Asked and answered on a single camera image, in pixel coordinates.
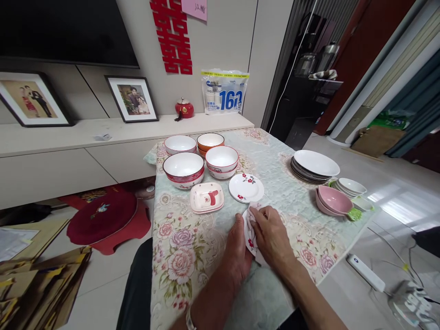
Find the tile floor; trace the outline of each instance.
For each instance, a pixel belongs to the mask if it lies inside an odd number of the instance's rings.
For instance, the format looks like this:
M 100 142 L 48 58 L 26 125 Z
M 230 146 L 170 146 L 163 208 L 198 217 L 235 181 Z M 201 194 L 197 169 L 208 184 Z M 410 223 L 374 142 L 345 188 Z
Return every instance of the tile floor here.
M 304 149 L 330 156 L 341 167 L 340 177 L 363 183 L 367 197 L 382 211 L 369 228 L 383 235 L 408 261 L 408 248 L 414 244 L 411 234 L 440 225 L 440 174 L 401 159 L 384 157 L 378 162 L 332 144 L 324 137 L 312 134 Z M 71 216 L 74 210 L 65 209 L 53 216 Z M 93 253 L 81 284 L 69 323 L 62 329 L 114 329 L 125 284 L 134 254 L 142 240 L 122 244 L 112 256 Z M 67 252 L 74 248 L 62 232 L 45 251 L 44 257 Z M 399 258 L 372 231 L 366 230 L 351 253 L 372 267 L 393 289 L 409 275 L 402 269 L 384 262 L 399 264 Z M 434 300 L 440 300 L 440 260 L 416 247 L 412 263 Z M 344 260 L 325 278 L 319 289 L 349 329 L 401 329 L 386 305 L 384 293 L 373 293 L 367 282 Z

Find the floral tablecloth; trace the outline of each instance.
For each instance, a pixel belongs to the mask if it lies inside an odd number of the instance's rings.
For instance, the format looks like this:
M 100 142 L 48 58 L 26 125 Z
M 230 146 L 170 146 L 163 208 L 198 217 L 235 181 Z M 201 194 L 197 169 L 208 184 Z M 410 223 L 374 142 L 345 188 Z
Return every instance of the floral tablecloth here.
M 265 195 L 260 203 L 279 211 L 295 256 L 319 284 L 345 256 L 376 211 L 363 213 L 357 222 L 327 216 L 316 206 L 317 186 L 292 173 L 289 163 L 293 149 L 261 129 L 222 135 L 225 144 L 239 152 L 237 173 L 253 174 L 264 184 Z M 157 165 L 151 290 L 154 330 L 168 329 L 197 296 L 221 259 L 235 213 L 247 208 L 228 194 L 229 180 L 216 180 L 205 171 L 203 182 L 215 181 L 223 187 L 225 205 L 213 213 L 193 213 L 190 191 L 174 188 L 163 172 L 166 158 L 163 142 L 145 156 L 147 162 Z M 290 294 L 277 276 L 253 262 L 225 328 L 276 329 L 293 310 Z

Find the picture frame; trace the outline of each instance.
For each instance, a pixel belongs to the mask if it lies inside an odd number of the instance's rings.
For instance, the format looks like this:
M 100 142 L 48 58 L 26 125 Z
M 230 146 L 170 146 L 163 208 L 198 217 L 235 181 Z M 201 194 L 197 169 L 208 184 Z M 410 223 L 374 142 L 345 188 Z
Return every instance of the picture frame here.
M 125 123 L 158 121 L 145 77 L 105 76 Z
M 0 100 L 23 127 L 75 125 L 42 72 L 0 69 Z

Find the person's hand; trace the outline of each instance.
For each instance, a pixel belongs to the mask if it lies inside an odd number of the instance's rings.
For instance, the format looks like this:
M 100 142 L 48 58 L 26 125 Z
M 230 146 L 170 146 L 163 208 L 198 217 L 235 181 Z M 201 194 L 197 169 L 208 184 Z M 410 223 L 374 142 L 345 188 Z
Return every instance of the person's hand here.
M 232 275 L 234 284 L 240 286 L 251 270 L 251 263 L 252 254 L 246 248 L 244 239 L 244 219 L 237 213 L 235 224 L 229 231 L 221 267 Z
M 263 207 L 260 211 L 251 207 L 250 210 L 257 221 L 251 221 L 251 224 L 257 236 L 258 249 L 269 266 L 282 273 L 286 265 L 297 259 L 278 211 L 272 206 Z

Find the curtain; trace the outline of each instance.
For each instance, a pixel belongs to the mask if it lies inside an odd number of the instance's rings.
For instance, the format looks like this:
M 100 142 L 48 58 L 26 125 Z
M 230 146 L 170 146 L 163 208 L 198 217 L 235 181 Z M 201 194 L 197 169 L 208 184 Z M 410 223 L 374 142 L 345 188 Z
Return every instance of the curtain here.
M 440 126 L 440 50 L 420 69 L 386 109 L 412 110 L 416 114 L 406 134 L 385 154 L 402 157 L 432 130 Z

